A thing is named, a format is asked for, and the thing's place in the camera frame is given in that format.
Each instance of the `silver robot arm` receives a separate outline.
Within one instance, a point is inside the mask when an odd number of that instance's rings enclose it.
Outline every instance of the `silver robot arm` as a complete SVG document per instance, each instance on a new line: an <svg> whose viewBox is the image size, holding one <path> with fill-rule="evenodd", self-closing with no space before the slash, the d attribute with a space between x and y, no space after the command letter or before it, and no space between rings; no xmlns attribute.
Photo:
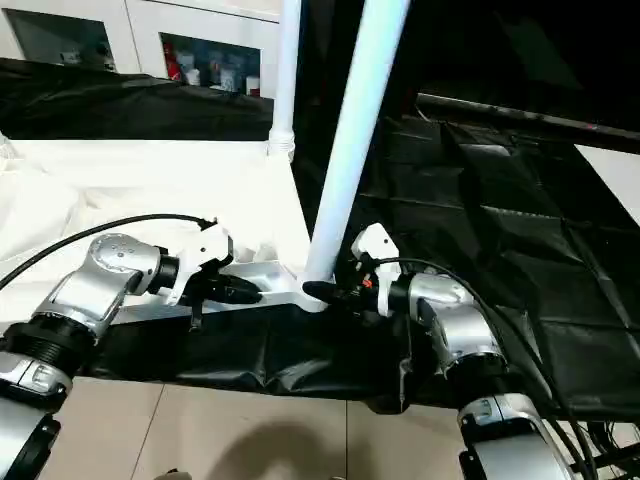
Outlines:
<svg viewBox="0 0 640 480"><path fill-rule="evenodd" d="M398 263L376 262L399 257L380 224L364 230L351 250L359 260L355 287L307 282L303 288L327 303L373 310L383 317L407 313L424 327L458 408L465 478L573 479L521 382L510 377L507 359L471 293L447 276L405 275Z"/></svg>
<svg viewBox="0 0 640 480"><path fill-rule="evenodd" d="M102 235L29 322L7 329L0 349L0 480L38 477L60 431L53 414L127 295L164 287L172 289L167 303L175 304L200 265L210 273L231 262L224 229L216 225L199 235L177 257L127 235Z"/></svg>

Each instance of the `white vertical pipe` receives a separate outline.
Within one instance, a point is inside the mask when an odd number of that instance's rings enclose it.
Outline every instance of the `white vertical pipe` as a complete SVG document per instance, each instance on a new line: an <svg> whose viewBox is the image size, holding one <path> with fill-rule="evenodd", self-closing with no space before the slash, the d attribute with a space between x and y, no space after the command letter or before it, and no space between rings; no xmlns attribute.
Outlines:
<svg viewBox="0 0 640 480"><path fill-rule="evenodd" d="M293 160L293 106L298 72L298 41L302 0L282 0L278 83L273 107L273 125L269 132L268 153L288 153Z"/></svg>
<svg viewBox="0 0 640 480"><path fill-rule="evenodd" d="M333 274L411 0L366 0L304 280Z"/></svg>

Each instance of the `black backdrop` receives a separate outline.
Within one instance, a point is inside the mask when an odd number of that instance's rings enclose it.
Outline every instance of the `black backdrop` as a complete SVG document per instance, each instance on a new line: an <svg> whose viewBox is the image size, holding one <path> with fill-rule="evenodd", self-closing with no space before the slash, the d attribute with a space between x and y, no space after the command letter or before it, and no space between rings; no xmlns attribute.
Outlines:
<svg viewBox="0 0 640 480"><path fill-rule="evenodd" d="M0 130L10 138L264 140L270 127L269 101L144 76L2 61L0 88ZM310 228L333 120L312 107L297 112L293 168ZM450 266L517 321L581 418L640 414L640 230L571 144L487 124L384 119L345 247L375 221L403 254ZM188 319L113 327L84 373L360 399L396 412L451 405L434 371L427 338L405 318L282 306L207 316L199 333Z"/></svg>

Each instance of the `white cabinet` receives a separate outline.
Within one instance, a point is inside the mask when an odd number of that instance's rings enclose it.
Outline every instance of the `white cabinet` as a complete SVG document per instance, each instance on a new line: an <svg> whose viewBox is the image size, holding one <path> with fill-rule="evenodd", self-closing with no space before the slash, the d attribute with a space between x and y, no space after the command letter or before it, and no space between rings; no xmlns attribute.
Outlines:
<svg viewBox="0 0 640 480"><path fill-rule="evenodd" d="M167 64L163 43L190 40L209 43L209 53L214 50L234 49L236 53L256 58L256 70L260 77L260 95L274 98L277 81L278 32L276 21L249 18L225 11L249 12L251 4L272 5L263 8L264 18L278 18L279 2L274 0L169 0L159 3L147 0L127 0L131 28L144 73L167 78ZM193 8L201 5L222 11Z"/></svg>
<svg viewBox="0 0 640 480"><path fill-rule="evenodd" d="M125 0L0 0L0 57L141 72Z"/></svg>

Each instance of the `floor tile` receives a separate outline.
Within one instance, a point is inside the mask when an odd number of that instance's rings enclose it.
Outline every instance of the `floor tile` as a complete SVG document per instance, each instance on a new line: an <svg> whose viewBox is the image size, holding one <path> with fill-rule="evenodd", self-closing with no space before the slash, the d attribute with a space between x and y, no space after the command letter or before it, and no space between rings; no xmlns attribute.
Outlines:
<svg viewBox="0 0 640 480"><path fill-rule="evenodd" d="M344 401L167 385L134 480L328 480L345 463Z"/></svg>
<svg viewBox="0 0 640 480"><path fill-rule="evenodd" d="M412 406L377 415L348 405L349 480L460 480L462 436L454 410Z"/></svg>
<svg viewBox="0 0 640 480"><path fill-rule="evenodd" d="M40 480L129 480L162 385L76 378Z"/></svg>

